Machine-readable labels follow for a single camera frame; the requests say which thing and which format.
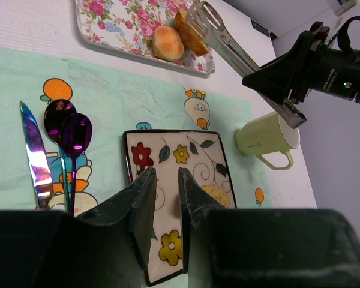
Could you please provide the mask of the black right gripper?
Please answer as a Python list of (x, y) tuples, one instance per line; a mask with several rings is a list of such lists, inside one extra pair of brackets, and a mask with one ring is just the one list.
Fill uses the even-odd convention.
[(360, 50), (351, 47), (348, 34), (356, 20), (360, 16), (346, 20), (334, 35), (337, 49), (326, 42), (329, 27), (314, 22), (287, 53), (245, 76), (242, 84), (277, 104), (286, 99), (299, 104), (310, 90), (360, 104)]

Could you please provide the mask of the metal serving tongs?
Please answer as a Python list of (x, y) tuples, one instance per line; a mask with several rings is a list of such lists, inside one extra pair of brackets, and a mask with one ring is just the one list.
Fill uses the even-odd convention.
[[(215, 50), (242, 78), (260, 70), (249, 54), (236, 42), (226, 29), (221, 16), (207, 1), (193, 3), (188, 9), (185, 24), (200, 42)], [(280, 104), (259, 88), (254, 89), (292, 128), (307, 121), (306, 117), (289, 100)]]

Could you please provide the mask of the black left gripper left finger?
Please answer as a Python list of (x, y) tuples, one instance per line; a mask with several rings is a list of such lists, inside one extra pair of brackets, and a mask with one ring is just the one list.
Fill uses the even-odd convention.
[(0, 287), (140, 287), (148, 268), (156, 171), (77, 217), (0, 211)]

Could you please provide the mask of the herb bread slice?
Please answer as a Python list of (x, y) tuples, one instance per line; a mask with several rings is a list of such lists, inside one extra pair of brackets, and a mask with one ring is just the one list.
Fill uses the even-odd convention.
[(207, 45), (200, 42), (190, 28), (185, 23), (186, 10), (182, 7), (178, 8), (175, 16), (175, 29), (180, 35), (183, 44), (190, 49), (197, 57), (206, 55), (208, 53)]
[(224, 207), (226, 208), (230, 207), (230, 198), (222, 188), (217, 188), (215, 184), (212, 184), (212, 185), (203, 185), (202, 189)]

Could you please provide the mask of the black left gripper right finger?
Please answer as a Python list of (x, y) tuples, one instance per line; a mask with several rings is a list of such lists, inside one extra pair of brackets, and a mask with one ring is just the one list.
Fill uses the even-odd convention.
[(330, 209), (229, 209), (178, 171), (189, 287), (360, 287), (360, 242)]

